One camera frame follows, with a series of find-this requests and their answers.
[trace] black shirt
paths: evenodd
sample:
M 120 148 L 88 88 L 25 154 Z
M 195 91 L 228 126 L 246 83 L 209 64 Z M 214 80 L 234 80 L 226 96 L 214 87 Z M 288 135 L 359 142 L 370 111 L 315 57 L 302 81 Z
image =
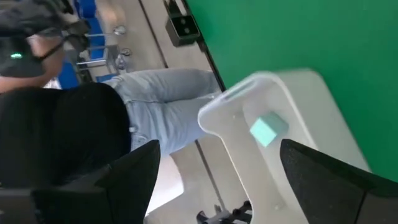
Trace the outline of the black shirt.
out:
M 0 95 L 2 187 L 64 184 L 130 148 L 126 107 L 108 85 L 21 88 Z

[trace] black device on wall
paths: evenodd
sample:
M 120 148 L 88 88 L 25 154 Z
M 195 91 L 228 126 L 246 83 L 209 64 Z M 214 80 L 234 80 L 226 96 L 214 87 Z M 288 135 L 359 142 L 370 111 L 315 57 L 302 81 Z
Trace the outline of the black device on wall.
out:
M 398 223 L 398 183 L 289 139 L 280 159 L 309 224 Z
M 201 41 L 201 34 L 191 14 L 183 15 L 175 0 L 163 1 L 169 18 L 166 31 L 174 47 L 182 47 Z
M 159 142 L 150 141 L 63 187 L 2 189 L 0 223 L 142 223 L 159 163 Z

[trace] clear plastic bin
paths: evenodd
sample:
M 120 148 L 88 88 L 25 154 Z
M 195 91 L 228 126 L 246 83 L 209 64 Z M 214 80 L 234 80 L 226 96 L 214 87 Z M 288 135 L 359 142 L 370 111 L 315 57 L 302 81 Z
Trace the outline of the clear plastic bin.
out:
M 289 130 L 263 147 L 249 130 L 270 111 Z M 311 70 L 257 72 L 204 106 L 198 120 L 222 139 L 252 203 L 253 224 L 308 223 L 280 161 L 283 138 L 369 171 L 324 81 Z

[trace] small green light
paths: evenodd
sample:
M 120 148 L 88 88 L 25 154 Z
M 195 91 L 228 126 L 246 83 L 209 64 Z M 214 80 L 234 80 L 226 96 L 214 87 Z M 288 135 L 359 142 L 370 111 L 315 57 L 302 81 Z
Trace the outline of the small green light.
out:
M 13 54 L 11 55 L 11 58 L 12 58 L 12 59 L 20 59 L 20 58 L 22 58 L 22 54 L 20 54 L 20 53 L 13 53 Z

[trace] mint green block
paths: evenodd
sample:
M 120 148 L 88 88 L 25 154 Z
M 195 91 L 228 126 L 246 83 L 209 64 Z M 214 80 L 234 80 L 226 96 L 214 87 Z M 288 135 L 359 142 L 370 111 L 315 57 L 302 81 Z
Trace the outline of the mint green block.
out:
M 289 125 L 274 112 L 260 116 L 251 126 L 252 136 L 267 147 L 279 134 L 285 133 Z

